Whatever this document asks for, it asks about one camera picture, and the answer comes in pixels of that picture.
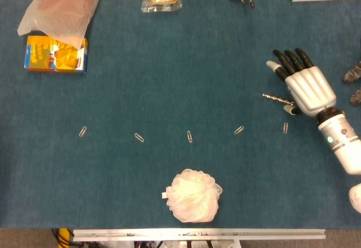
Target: paper clip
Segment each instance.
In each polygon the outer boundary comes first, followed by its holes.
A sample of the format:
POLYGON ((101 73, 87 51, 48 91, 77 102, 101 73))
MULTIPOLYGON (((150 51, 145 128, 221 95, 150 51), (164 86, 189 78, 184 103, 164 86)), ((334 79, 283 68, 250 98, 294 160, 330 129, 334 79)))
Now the paper clip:
POLYGON ((241 131, 243 131, 244 127, 240 126, 237 130, 235 130, 235 134, 239 134, 241 131))
POLYGON ((287 123, 287 122, 285 122, 285 123, 283 124, 283 133, 284 133, 284 134, 288 133, 288 123, 287 123))
POLYGON ((141 137, 139 134, 134 134, 135 138, 137 138, 139 141, 141 141, 142 143, 144 142, 143 137, 141 137))
POLYGON ((191 132, 190 132, 190 131, 187 131, 187 137, 188 137, 188 141, 189 141, 190 143, 192 143, 192 142, 193 142, 193 138, 192 138, 192 135, 191 135, 191 132))
POLYGON ((79 137, 83 137, 84 133, 86 131, 86 126, 84 126, 81 131, 79 132, 79 137))

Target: robotic hand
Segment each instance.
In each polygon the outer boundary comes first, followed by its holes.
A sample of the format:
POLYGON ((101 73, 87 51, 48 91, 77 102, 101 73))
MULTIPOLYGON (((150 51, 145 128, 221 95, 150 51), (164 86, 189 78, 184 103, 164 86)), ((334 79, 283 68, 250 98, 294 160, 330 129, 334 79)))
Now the robotic hand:
POLYGON ((278 50, 273 53, 283 67, 273 61, 268 61, 267 66, 286 83, 299 109, 310 117, 317 117, 318 129, 346 172, 361 174, 361 140, 343 111, 333 107, 336 104, 336 95, 321 70, 299 48, 296 53, 302 62, 288 50, 285 54, 290 61, 278 50))

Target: metal bar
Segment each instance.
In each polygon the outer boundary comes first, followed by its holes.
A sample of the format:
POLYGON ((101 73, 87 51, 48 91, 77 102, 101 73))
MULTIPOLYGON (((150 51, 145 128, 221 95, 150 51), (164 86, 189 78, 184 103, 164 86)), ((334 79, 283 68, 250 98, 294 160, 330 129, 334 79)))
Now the metal bar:
POLYGON ((325 239, 324 229, 150 228, 74 230, 74 241, 319 239, 325 239))

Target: mesh shower puff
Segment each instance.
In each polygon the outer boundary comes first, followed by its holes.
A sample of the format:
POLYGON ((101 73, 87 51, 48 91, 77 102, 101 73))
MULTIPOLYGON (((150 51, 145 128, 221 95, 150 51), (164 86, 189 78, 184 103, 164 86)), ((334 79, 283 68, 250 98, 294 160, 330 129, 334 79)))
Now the mesh shower puff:
POLYGON ((202 171, 185 169, 175 176, 164 197, 174 217, 183 223, 201 223, 213 220, 218 210, 222 188, 213 177, 202 171))

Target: yellow box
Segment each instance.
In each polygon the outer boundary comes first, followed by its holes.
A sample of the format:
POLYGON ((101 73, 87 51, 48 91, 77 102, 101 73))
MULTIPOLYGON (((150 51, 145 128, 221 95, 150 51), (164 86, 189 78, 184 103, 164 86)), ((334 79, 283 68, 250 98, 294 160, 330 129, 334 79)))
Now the yellow box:
POLYGON ((88 41, 81 49, 47 36, 29 36, 24 68, 33 72, 86 73, 88 41))

